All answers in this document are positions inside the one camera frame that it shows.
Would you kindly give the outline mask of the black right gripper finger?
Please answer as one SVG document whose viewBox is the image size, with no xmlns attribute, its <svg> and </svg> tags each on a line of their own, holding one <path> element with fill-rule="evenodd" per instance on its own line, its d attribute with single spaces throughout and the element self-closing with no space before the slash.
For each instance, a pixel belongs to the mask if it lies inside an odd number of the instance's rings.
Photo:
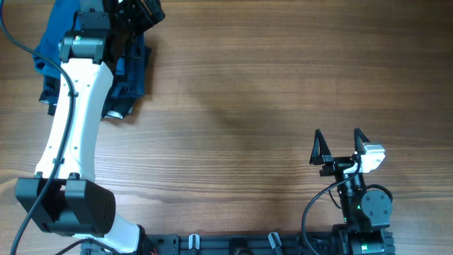
<svg viewBox="0 0 453 255">
<path fill-rule="evenodd" d="M 365 147 L 370 143 L 369 139 L 365 136 L 363 131 L 358 127 L 354 129 L 354 146 L 356 154 L 364 154 Z"/>
<path fill-rule="evenodd" d="M 311 152 L 309 163 L 313 165 L 328 164 L 333 161 L 333 156 L 328 148 L 328 145 L 322 135 L 322 132 L 317 129 L 314 135 L 314 146 Z"/>
</svg>

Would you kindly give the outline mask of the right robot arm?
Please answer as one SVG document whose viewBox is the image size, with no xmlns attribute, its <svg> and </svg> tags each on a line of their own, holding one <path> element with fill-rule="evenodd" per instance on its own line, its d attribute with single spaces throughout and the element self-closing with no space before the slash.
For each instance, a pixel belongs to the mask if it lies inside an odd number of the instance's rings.
<svg viewBox="0 0 453 255">
<path fill-rule="evenodd" d="M 379 184 L 365 183 L 364 175 L 376 170 L 384 161 L 385 149 L 372 143 L 361 129 L 354 129 L 355 151 L 349 157 L 334 157 L 320 130 L 314 134 L 309 163 L 321 166 L 319 175 L 333 176 L 335 182 L 315 195 L 304 209 L 302 237 L 313 254 L 395 254 L 390 226 L 393 195 Z M 307 233 L 306 217 L 311 206 L 323 194 L 336 189 L 343 224 L 334 225 L 327 237 Z"/>
</svg>

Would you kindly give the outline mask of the blue polo shirt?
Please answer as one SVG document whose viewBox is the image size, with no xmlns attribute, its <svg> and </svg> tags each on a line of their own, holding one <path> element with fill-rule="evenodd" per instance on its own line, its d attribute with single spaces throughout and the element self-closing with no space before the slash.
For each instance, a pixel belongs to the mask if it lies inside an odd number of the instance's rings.
<svg viewBox="0 0 453 255">
<path fill-rule="evenodd" d="M 134 36 L 126 1 L 57 1 L 33 54 L 45 76 L 113 79 L 119 59 Z"/>
</svg>

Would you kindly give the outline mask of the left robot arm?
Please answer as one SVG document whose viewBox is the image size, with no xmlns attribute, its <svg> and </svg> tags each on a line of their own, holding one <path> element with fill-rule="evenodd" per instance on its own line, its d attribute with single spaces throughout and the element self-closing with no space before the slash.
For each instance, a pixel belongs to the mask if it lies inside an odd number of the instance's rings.
<svg viewBox="0 0 453 255">
<path fill-rule="evenodd" d="M 95 182 L 101 113 L 118 60 L 164 19 L 158 1 L 82 1 L 79 29 L 59 42 L 61 74 L 47 147 L 31 178 L 16 183 L 25 222 L 113 254 L 156 254 L 142 226 L 117 214 L 115 196 Z"/>
</svg>

